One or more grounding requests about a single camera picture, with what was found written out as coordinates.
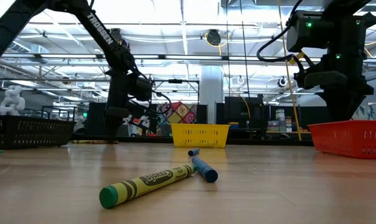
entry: plastic basket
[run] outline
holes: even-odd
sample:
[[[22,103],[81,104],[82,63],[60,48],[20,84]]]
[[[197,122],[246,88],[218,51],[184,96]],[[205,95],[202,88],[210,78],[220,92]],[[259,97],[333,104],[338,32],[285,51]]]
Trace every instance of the plastic basket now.
[[[342,121],[309,125],[320,152],[376,159],[376,121]]]
[[[67,144],[74,122],[23,116],[0,116],[0,149]]]
[[[171,124],[175,147],[225,147],[227,124]]]

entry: blue crayon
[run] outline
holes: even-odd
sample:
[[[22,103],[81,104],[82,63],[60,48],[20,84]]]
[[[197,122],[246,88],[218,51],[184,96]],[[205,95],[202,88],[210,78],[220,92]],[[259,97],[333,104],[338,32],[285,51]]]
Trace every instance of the blue crayon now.
[[[218,173],[209,165],[207,165],[202,159],[195,157],[192,159],[192,163],[194,164],[194,167],[199,171],[200,174],[202,174],[202,177],[204,177],[208,183],[215,182],[217,178],[219,177]]]
[[[188,151],[188,156],[194,156],[199,153],[199,148],[195,148],[193,150]]]

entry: crayola logo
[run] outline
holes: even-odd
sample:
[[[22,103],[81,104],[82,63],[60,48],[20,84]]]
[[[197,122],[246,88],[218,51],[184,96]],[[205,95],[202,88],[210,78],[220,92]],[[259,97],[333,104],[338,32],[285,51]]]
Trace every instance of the crayola logo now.
[[[156,172],[153,174],[145,175],[139,177],[147,186],[154,186],[161,184],[173,177],[173,172],[171,170],[165,170],[162,172]]]

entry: wooden floor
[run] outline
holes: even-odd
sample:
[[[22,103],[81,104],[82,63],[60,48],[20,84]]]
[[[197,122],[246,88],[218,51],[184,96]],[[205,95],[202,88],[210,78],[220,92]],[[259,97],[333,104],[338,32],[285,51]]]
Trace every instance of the wooden floor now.
[[[111,210],[106,185],[189,162],[171,144],[70,144],[0,155],[0,223],[376,223],[376,161],[312,147],[202,149],[198,174]]]

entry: yellow crayon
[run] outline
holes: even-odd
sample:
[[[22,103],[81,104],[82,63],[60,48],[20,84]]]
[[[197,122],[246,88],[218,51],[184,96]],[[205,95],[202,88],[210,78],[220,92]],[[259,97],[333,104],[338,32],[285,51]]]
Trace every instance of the yellow crayon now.
[[[104,208],[112,208],[153,190],[184,179],[195,172],[192,164],[144,175],[102,188],[100,202]]]

